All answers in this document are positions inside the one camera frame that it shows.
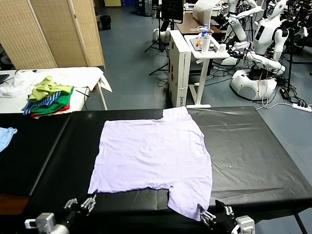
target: black trash bin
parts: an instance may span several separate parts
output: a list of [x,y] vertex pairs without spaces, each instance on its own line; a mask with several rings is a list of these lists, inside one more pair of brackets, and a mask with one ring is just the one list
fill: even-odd
[[111,29],[111,17],[110,16],[100,16],[100,21],[102,24],[102,30],[110,30]]

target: power strip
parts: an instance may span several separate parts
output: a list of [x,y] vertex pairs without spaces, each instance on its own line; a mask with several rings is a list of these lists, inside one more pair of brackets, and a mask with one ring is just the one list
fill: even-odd
[[298,104],[296,104],[296,103],[293,103],[293,104],[292,104],[292,107],[295,108],[295,109],[298,109],[298,110],[307,111],[307,112],[312,112],[312,109],[311,109],[310,106],[308,106],[308,107],[303,107],[303,106],[298,106]]

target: striped shirt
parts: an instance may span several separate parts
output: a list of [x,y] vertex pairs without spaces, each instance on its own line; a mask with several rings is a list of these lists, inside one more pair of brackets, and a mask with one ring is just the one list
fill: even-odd
[[40,101],[28,101],[26,106],[22,109],[22,111],[24,111],[24,115],[29,115],[31,112],[31,109],[35,108],[35,107],[41,107],[41,106],[51,106],[53,104],[53,102],[55,100],[57,100],[59,98],[61,94],[61,91],[59,92],[55,92],[53,93],[52,96],[49,97],[45,97],[44,99],[40,100]]

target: white cloth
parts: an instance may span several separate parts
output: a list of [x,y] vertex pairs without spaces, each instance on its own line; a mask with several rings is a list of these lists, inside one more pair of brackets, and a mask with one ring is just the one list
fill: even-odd
[[0,85],[0,98],[15,98],[30,94],[36,84],[47,76],[52,76],[55,83],[76,88],[89,87],[92,91],[100,80],[102,88],[112,91],[101,69],[97,67],[54,68],[48,71],[17,71],[14,79]]
[[163,111],[162,119],[106,121],[88,193],[168,189],[168,207],[200,220],[212,189],[204,135],[185,107]]
[[14,79],[0,85],[0,98],[15,98],[22,94],[30,94],[36,84],[43,79],[34,72],[17,71]]

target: red cloth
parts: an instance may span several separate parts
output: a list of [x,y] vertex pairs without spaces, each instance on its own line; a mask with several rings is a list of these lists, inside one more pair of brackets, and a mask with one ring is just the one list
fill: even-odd
[[[60,112],[60,111],[67,111],[70,108],[70,104],[68,104],[67,106],[64,106],[62,109],[59,109],[58,111],[54,112]],[[38,116],[42,116],[42,115],[36,115],[36,114],[31,114],[31,117],[38,117]]]

